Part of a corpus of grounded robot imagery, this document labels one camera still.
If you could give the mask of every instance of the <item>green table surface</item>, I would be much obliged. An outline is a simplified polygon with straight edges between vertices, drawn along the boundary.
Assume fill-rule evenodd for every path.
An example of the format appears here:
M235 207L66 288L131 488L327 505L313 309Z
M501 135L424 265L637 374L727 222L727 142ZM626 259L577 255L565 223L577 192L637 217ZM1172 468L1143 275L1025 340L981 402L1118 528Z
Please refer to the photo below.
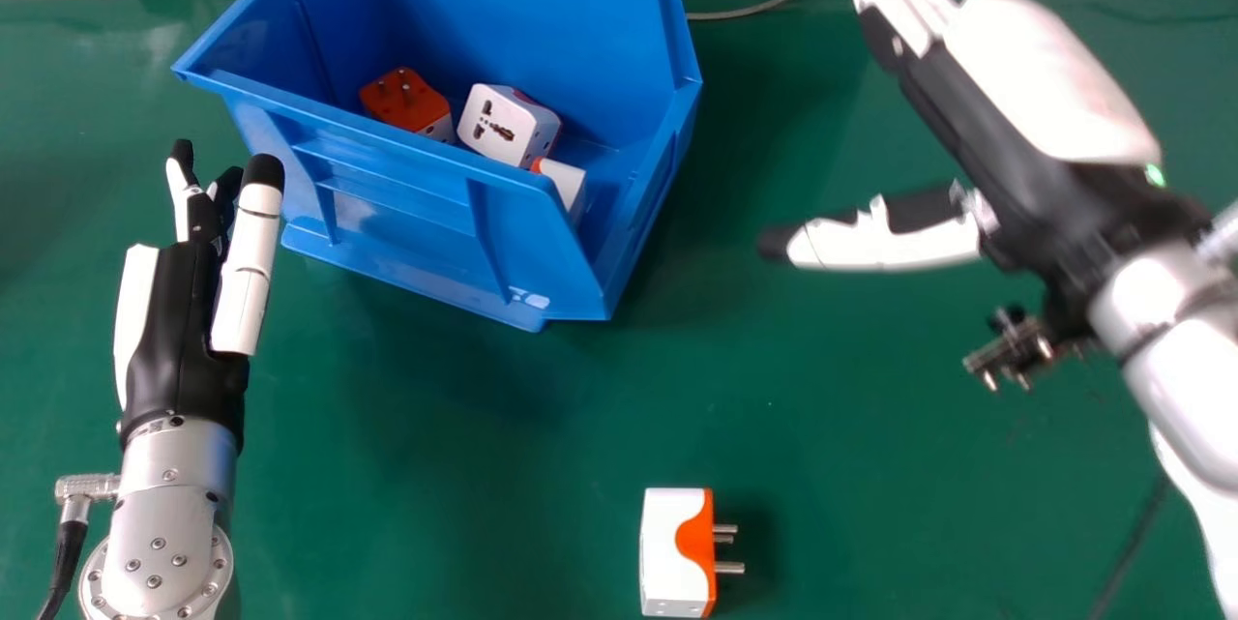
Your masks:
M194 140L203 174L246 157L168 71L229 2L0 2L5 618L41 603L54 479L119 467L116 286L129 245L172 238L168 145ZM1238 0L1041 2L1144 110L1172 184L1238 197ZM667 485L714 488L740 526L727 618L1087 613L1158 473L1114 365L989 395L959 356L1032 281L763 264L764 224L956 171L849 0L693 37L696 140L612 323L525 334L277 255L233 528L246 618L638 618L641 496ZM1176 493L1112 616L1219 618Z

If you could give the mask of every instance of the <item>white logo on bin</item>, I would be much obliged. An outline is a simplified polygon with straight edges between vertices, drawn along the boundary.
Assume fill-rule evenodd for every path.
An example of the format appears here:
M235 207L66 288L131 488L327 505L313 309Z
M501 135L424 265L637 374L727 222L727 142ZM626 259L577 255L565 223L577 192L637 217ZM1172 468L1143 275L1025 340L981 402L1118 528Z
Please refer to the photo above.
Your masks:
M508 286L508 290L525 306L535 307L537 311L546 311L550 307L550 299L543 295L531 295L526 290L517 290L516 286Z

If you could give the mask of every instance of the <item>orange plug adapter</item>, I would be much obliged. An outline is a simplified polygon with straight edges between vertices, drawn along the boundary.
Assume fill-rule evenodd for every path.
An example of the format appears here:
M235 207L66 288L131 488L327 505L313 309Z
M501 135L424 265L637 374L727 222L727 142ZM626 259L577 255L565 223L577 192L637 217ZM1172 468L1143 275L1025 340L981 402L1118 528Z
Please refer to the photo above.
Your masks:
M714 523L712 489L646 489L640 516L640 606L647 616L708 618L718 574L743 574L717 562L714 545L734 542L737 526Z
M456 144L456 126L447 99L401 66L361 88L361 104L378 121L415 131L443 144Z

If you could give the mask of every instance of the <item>robotic arm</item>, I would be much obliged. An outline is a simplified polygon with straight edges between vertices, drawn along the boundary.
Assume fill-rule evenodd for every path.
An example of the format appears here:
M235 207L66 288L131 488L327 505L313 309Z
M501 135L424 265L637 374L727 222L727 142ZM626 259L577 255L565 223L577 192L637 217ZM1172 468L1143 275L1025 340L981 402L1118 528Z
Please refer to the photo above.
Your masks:
M193 174L193 147L181 140L166 173L176 245L131 246L120 283L114 344L120 475L57 483L61 528L40 620L56 616L68 594L89 506L108 500L115 500L110 536L89 554L78 583L85 618L209 620L229 599L228 514L284 167L260 153L246 170L232 167L203 189Z
M1188 497L1227 618L1238 619L1238 210L1213 223L1164 188L1138 110L1031 0L854 0L881 68L974 184L763 233L801 269L896 271L987 257L1045 283L964 360L990 390L1070 351L1118 359L1158 455Z

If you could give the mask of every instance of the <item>blue plastic bin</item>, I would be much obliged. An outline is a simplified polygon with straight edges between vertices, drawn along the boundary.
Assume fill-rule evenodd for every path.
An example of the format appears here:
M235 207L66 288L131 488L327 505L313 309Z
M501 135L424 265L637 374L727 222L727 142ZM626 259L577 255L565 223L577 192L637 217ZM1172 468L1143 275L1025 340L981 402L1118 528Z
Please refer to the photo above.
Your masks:
M399 64L456 118L478 82L556 110L578 226L545 176L366 118ZM285 246L526 330L609 319L701 94L681 0L238 0L173 71L282 160Z

